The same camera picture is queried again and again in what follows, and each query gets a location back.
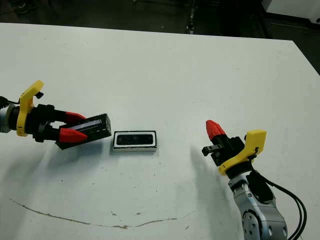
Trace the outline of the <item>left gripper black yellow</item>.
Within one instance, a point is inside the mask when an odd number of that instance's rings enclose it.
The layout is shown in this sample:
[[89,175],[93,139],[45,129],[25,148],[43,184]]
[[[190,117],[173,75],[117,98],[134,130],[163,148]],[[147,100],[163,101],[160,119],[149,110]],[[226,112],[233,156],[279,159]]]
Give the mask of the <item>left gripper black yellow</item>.
[[20,137],[32,135],[34,140],[43,143],[45,140],[58,143],[79,143],[87,140],[88,136],[75,129],[54,128],[55,121],[66,124],[76,124],[86,117],[75,112],[56,110],[53,105],[38,104],[34,106],[34,98],[41,98],[44,83],[35,81],[19,97],[19,112],[16,121],[16,133]]

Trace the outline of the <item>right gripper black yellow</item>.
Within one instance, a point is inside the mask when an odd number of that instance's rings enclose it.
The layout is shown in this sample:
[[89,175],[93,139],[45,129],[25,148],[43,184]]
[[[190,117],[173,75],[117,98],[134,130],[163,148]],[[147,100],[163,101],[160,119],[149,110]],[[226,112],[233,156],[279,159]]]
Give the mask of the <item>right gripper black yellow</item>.
[[213,120],[207,120],[205,124],[212,145],[203,147],[201,152],[205,157],[211,156],[222,176],[234,178],[249,170],[249,161],[264,150],[267,137],[265,130],[248,131],[245,141],[242,141],[239,136],[228,137]]

